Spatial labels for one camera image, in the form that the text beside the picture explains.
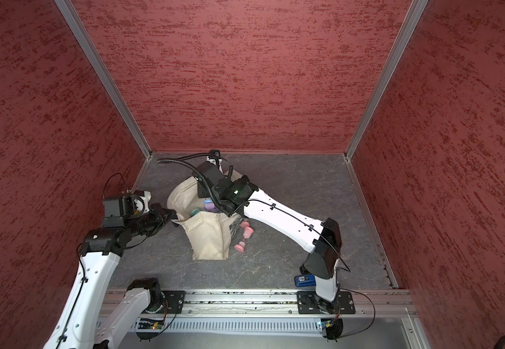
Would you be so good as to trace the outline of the pink hourglass pile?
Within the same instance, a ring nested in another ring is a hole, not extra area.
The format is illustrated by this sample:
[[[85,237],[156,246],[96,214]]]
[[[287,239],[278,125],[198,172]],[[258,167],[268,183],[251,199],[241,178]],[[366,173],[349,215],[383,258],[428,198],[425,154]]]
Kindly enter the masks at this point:
[[[243,236],[241,240],[235,244],[234,248],[238,252],[244,252],[248,240],[254,234],[254,230],[250,226],[244,226]]]

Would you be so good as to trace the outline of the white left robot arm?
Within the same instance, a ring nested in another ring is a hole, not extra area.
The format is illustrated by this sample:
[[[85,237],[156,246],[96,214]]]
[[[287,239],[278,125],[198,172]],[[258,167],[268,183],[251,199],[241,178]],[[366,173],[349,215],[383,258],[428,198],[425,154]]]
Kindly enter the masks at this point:
[[[45,348],[115,348],[142,313],[167,314],[169,302],[158,280],[138,279],[107,321],[97,324],[111,277],[131,241],[157,234],[176,216],[160,204],[142,209],[105,206],[101,227],[90,231],[80,246],[77,276]]]

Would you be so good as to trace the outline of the purple hourglass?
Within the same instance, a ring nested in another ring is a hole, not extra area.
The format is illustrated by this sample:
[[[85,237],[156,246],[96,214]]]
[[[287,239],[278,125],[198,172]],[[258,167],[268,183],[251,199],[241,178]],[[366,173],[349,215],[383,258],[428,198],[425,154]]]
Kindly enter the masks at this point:
[[[204,200],[204,211],[207,212],[213,212],[213,213],[219,213],[219,209],[216,207],[216,205],[213,203],[211,199],[205,199]]]

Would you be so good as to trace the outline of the cream canvas bag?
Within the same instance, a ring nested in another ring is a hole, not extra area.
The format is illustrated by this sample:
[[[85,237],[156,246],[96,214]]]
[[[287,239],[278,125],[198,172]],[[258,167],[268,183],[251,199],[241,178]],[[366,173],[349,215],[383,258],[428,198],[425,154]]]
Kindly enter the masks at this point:
[[[183,227],[191,244],[194,260],[226,260],[232,241],[232,225],[240,220],[237,213],[228,216],[224,213],[204,211],[204,199],[197,196],[197,181],[189,177],[178,184],[168,196],[168,209],[177,213],[174,222]],[[195,208],[201,212],[194,217]]]

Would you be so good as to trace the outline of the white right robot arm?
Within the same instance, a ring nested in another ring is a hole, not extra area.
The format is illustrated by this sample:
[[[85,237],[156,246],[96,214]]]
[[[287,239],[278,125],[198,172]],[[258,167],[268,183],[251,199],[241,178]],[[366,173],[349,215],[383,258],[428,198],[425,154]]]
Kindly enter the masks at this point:
[[[315,278],[316,295],[333,302],[338,296],[336,269],[342,238],[338,223],[310,218],[271,198],[243,175],[233,180],[206,161],[192,170],[202,192],[226,215],[238,213],[260,221],[290,238],[309,253],[303,269]]]

